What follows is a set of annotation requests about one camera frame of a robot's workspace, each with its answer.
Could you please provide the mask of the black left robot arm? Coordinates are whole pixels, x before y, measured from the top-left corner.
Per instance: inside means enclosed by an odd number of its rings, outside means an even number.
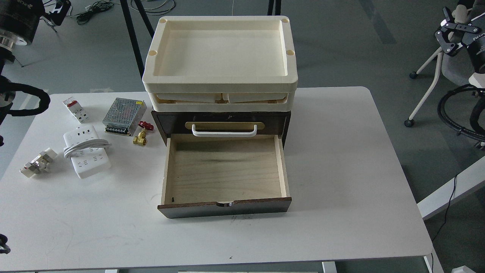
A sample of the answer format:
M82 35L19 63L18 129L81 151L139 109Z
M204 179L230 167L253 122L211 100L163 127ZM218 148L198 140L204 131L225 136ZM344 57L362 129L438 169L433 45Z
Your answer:
M71 2L58 0L52 11L47 13L41 0L2 0L0 2L0 69L3 69L7 61L14 62L13 49L15 45L31 44L39 21L44 17L47 21L60 26L64 21ZM24 92L39 98L37 108L12 110L13 100L17 92ZM1 109L0 121L3 122L7 115L11 116L34 116L46 111L50 105L50 97L42 89L31 85L14 83L5 76L0 81Z

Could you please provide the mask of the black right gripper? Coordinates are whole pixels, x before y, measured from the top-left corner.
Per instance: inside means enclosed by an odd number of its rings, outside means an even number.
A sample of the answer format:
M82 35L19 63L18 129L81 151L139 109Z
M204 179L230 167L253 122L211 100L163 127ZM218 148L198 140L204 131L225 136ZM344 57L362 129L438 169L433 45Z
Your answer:
M479 32L479 28L473 25L456 23L452 18L452 12L447 7L444 7L442 11L444 20L440 23L440 28L436 30L434 35L444 54L454 56L463 47L463 36L468 33L476 35Z

